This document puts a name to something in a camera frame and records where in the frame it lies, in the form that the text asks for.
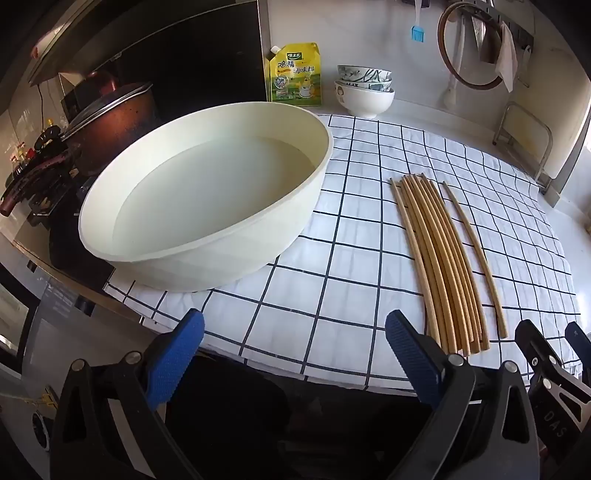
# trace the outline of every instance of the white and navy checkered cloth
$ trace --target white and navy checkered cloth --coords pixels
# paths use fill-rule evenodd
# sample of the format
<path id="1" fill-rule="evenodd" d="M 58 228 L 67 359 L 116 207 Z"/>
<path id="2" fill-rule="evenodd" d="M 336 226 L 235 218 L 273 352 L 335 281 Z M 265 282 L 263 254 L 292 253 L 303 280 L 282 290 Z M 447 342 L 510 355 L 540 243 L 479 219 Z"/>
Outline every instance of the white and navy checkered cloth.
<path id="1" fill-rule="evenodd" d="M 423 295 L 388 179 L 422 174 L 439 183 L 462 236 L 491 349 L 473 365 L 497 368 L 511 359 L 529 383 L 531 370 L 514 342 L 530 319 L 561 356 L 580 362 L 564 339 L 579 319 L 570 266 L 523 172 L 474 148 L 422 130 L 325 115 L 335 137 L 318 204 L 309 224 L 272 264 L 221 288 L 168 293 L 114 272 L 105 291 L 144 316 L 158 332 L 191 308 L 205 316 L 202 346 L 268 371 L 357 388 L 411 391 L 384 335 L 386 315 L 400 309 L 426 328 Z M 463 224 L 447 200 L 446 181 L 476 226 L 509 327 L 499 340 L 486 280 Z"/>

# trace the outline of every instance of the blue and white bowl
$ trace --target blue and white bowl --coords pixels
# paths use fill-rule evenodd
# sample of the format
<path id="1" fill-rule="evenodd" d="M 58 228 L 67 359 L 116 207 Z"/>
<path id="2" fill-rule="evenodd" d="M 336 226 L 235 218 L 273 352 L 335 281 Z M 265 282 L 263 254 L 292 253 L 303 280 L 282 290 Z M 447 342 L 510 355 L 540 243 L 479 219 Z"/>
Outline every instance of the blue and white bowl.
<path id="1" fill-rule="evenodd" d="M 348 85 L 355 88 L 364 88 L 366 90 L 375 90 L 376 92 L 389 92 L 392 80 L 387 82 L 348 82 L 346 80 L 337 80 L 340 85 Z"/>
<path id="2" fill-rule="evenodd" d="M 337 65 L 339 79 L 344 82 L 389 82 L 392 80 L 392 72 L 389 70 L 372 69 L 353 65 Z"/>

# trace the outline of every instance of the brush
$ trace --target brush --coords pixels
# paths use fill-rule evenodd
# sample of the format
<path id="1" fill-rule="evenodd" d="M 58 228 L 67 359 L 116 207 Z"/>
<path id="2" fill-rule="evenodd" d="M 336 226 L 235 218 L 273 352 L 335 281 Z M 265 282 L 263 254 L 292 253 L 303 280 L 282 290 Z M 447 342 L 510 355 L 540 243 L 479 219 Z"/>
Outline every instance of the brush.
<path id="1" fill-rule="evenodd" d="M 415 24 L 413 25 L 413 29 L 411 30 L 411 36 L 414 41 L 424 42 L 425 41 L 425 31 L 422 29 L 420 23 L 421 18 L 421 7 L 423 6 L 423 0 L 414 0 L 414 9 L 417 14 L 415 19 Z"/>

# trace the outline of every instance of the white basin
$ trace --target white basin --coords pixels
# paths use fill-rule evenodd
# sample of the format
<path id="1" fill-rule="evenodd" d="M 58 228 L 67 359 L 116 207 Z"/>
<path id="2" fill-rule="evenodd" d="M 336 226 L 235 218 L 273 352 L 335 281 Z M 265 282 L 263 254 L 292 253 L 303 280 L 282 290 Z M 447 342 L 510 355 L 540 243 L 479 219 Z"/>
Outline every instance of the white basin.
<path id="1" fill-rule="evenodd" d="M 273 262 L 300 234 L 332 149 L 330 130 L 298 107 L 191 113 L 103 170 L 82 205 L 80 239 L 153 288 L 225 285 Z"/>

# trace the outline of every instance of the yellow packet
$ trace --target yellow packet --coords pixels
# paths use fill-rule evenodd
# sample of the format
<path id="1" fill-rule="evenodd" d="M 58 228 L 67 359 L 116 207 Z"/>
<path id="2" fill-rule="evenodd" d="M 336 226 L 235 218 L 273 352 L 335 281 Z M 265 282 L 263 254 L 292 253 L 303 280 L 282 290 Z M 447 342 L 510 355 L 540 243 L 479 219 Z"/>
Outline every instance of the yellow packet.
<path id="1" fill-rule="evenodd" d="M 271 102 L 322 104 L 320 52 L 315 43 L 290 43 L 271 60 Z"/>

